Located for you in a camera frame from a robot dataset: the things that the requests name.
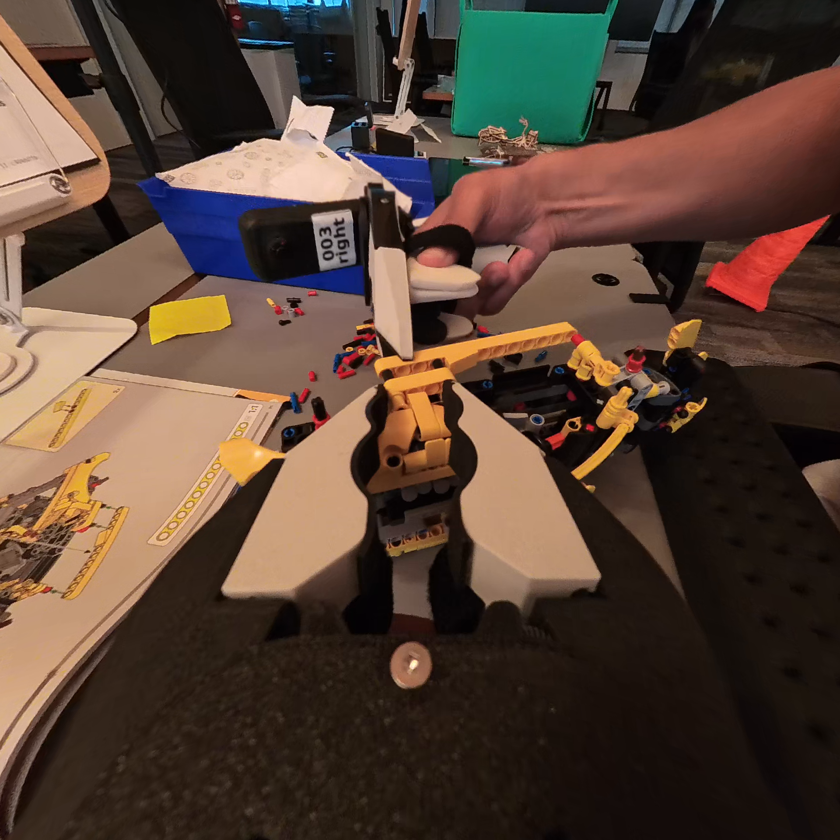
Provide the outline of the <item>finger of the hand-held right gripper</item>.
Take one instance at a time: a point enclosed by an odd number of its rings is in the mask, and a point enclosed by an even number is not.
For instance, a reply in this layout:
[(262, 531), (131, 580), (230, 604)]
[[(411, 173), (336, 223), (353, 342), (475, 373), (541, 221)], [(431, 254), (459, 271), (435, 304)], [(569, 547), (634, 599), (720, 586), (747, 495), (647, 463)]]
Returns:
[(383, 356), (414, 356), (410, 285), (406, 256), (399, 248), (373, 248), (369, 257), (372, 308)]

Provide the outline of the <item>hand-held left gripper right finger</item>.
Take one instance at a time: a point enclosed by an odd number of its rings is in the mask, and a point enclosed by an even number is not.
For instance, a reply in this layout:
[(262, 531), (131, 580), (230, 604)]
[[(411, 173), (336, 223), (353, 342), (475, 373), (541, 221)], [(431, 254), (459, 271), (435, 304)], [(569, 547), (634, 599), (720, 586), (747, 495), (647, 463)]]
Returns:
[(448, 540), (429, 571), (439, 634), (469, 634), (493, 603), (593, 592), (601, 572), (538, 447), (455, 381), (444, 384), (457, 486)]

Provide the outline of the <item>yellow brick car model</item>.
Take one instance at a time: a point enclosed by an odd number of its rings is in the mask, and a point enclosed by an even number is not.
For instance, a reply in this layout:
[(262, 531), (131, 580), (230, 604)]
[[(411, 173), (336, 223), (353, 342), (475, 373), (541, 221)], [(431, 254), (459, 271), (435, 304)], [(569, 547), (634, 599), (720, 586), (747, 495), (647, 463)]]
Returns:
[[(388, 411), (381, 465), (368, 490), (387, 556), (441, 550), (448, 540), (457, 479), (448, 461), (446, 382), (461, 384), (514, 426), (551, 470), (562, 467), (582, 482), (620, 447), (636, 445), (641, 433), (674, 433), (706, 406), (697, 397), (707, 360), (694, 349), (700, 326), (692, 320), (672, 328), (664, 355), (636, 347), (615, 360), (567, 322), (416, 350), (410, 361), (380, 357), (374, 370)], [(236, 500), (255, 502), (254, 521), (286, 454), (329, 420), (317, 411), (301, 427), (309, 431), (304, 438), (294, 427), (285, 451), (246, 440), (220, 445), (222, 467), (237, 483), (254, 481)]]

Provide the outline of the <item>person's right forearm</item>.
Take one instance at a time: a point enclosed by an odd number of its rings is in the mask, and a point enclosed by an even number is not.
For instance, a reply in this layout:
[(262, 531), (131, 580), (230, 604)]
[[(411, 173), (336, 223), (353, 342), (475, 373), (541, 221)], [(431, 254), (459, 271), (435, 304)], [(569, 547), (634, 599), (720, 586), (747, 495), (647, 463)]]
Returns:
[(838, 213), (839, 69), (678, 128), (587, 145), (542, 175), (551, 249), (777, 233)]

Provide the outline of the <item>grey desk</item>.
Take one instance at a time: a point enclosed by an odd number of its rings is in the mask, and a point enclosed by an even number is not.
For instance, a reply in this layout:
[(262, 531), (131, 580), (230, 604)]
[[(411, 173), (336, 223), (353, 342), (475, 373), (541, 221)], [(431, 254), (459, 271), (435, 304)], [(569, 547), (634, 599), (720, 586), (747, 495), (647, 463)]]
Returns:
[[(268, 310), (266, 298), (304, 296), (298, 289), (280, 292), (267, 284), (195, 274), (172, 235), (151, 210), (149, 200), (128, 175), (137, 170), (128, 160), (134, 153), (111, 154), (110, 197), (122, 213), (121, 202), (130, 192), (156, 225), (108, 250), (89, 246), (78, 229), (81, 218), (100, 230), (92, 211), (84, 210), (53, 223), (33, 228), (27, 235), (26, 259), (42, 263), (35, 251), (41, 245), (69, 253), (83, 247), (87, 261), (24, 293), (26, 306), (86, 312), (132, 319), (137, 335), (110, 356), (105, 366), (115, 371), (154, 375), (189, 382), (279, 394), (287, 367), (284, 351), (293, 332), (315, 324), (327, 329), (351, 327), (354, 317), (369, 316), (362, 300), (351, 295), (320, 293), (306, 308), (304, 318), (281, 327)], [(619, 277), (616, 287), (603, 287), (592, 275), (606, 272)], [(551, 253), (530, 282), (496, 317), (481, 317), (493, 332), (515, 331), (567, 321), (604, 355), (643, 345), (661, 349), (673, 319), (667, 308), (630, 301), (629, 294), (651, 291), (646, 270), (634, 259), (629, 245), (572, 248)], [(181, 298), (225, 295), (232, 325), (220, 332), (176, 338), (152, 346), (146, 322), (152, 305)]]

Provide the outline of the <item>person's right hand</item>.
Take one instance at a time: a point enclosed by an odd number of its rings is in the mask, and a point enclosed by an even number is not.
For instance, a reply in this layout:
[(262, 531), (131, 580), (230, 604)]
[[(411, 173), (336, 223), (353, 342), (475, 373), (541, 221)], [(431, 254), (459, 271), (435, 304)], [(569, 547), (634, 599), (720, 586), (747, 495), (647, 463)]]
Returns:
[(476, 294), (458, 302), (457, 314), (470, 319), (498, 314), (551, 252), (579, 244), (571, 163), (572, 152), (564, 150), (463, 177), (419, 228), (425, 234), (457, 226), (469, 231), (476, 245), (518, 247), (508, 262), (482, 270)]

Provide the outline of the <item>small group of brick pins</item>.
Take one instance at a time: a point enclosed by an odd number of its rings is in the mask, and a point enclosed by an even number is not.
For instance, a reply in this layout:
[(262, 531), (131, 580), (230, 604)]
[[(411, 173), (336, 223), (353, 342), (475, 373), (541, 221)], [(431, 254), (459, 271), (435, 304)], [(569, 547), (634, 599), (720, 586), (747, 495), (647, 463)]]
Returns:
[(280, 326), (287, 326), (296, 319), (304, 318), (307, 314), (306, 306), (319, 296), (318, 290), (307, 290), (304, 297), (286, 297), (283, 301), (272, 297), (266, 298), (266, 305), (274, 312)]

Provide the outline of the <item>large pile of brick pins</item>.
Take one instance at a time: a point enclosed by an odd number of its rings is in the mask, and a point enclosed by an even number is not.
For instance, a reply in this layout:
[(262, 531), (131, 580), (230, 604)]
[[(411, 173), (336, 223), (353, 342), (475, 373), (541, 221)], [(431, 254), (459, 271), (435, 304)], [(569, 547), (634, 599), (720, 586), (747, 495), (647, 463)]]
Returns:
[(375, 384), (374, 362), (380, 354), (373, 318), (337, 329), (312, 324), (292, 336), (283, 355), (287, 367), (279, 394), (298, 404), (299, 412), (320, 397), (336, 413)]

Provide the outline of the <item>blue plastic bin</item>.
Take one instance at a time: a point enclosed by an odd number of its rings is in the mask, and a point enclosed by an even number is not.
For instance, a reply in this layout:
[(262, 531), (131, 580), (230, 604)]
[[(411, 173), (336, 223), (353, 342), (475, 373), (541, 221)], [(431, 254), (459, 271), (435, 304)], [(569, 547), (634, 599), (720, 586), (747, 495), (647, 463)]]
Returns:
[[(435, 208), (432, 173), (424, 157), (360, 154), (358, 159), (412, 200), (413, 219)], [(257, 281), (246, 257), (238, 220), (252, 209), (294, 207), (298, 202), (250, 193), (174, 187), (154, 176), (139, 183), (167, 231), (198, 274)]]

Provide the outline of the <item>white crumpled paper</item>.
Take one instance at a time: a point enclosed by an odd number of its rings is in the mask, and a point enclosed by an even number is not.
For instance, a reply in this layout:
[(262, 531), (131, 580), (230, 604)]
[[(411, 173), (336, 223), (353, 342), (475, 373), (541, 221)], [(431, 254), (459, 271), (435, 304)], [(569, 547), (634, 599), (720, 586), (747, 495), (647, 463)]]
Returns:
[(241, 143), (174, 170), (158, 173), (155, 182), (177, 189), (258, 196), (304, 203), (361, 198), (369, 184), (396, 195), (397, 205), (410, 212), (411, 197), (382, 174), (350, 155), (347, 159), (324, 140), (333, 116), (325, 104), (306, 105), (294, 97), (281, 137)]

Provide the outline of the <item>yellow sticky note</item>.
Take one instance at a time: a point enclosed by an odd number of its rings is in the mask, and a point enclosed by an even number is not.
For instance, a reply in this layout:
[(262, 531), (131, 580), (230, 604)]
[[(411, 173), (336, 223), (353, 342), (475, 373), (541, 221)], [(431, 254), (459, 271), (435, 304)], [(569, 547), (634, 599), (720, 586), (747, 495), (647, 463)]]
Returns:
[(152, 345), (173, 338), (226, 329), (232, 319), (225, 295), (176, 300), (150, 308)]

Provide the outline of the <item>open instruction booklet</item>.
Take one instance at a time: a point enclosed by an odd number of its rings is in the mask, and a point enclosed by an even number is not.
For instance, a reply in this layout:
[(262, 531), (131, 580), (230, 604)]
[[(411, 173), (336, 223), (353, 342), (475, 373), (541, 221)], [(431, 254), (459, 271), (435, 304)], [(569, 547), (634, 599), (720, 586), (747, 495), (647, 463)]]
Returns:
[(76, 674), (221, 506), (288, 396), (89, 376), (2, 444), (2, 787)]

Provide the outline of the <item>small wooden skeleton model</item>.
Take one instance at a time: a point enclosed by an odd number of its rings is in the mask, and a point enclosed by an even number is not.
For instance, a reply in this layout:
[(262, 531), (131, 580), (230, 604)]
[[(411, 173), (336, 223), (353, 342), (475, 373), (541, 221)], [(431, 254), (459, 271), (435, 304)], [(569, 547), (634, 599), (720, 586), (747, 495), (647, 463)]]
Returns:
[(531, 158), (539, 153), (539, 132), (520, 118), (521, 132), (509, 136), (506, 129), (489, 125), (478, 133), (479, 155), (483, 159), (502, 160)]

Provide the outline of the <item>white document stand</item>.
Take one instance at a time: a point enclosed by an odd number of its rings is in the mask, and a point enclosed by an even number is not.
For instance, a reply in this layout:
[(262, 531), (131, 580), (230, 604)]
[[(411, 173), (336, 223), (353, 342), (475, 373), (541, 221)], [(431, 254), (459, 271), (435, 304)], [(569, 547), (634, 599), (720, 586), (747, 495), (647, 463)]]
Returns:
[(3, 19), (2, 237), (105, 197), (110, 169), (77, 110)]

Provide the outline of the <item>black office chair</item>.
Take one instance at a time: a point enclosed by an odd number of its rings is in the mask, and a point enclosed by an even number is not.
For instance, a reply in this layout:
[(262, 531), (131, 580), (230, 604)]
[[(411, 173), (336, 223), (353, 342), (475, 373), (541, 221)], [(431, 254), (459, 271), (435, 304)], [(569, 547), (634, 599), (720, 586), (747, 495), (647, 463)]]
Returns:
[(656, 292), (632, 292), (633, 303), (664, 305), (677, 312), (686, 299), (700, 263), (704, 241), (674, 241), (633, 244)]

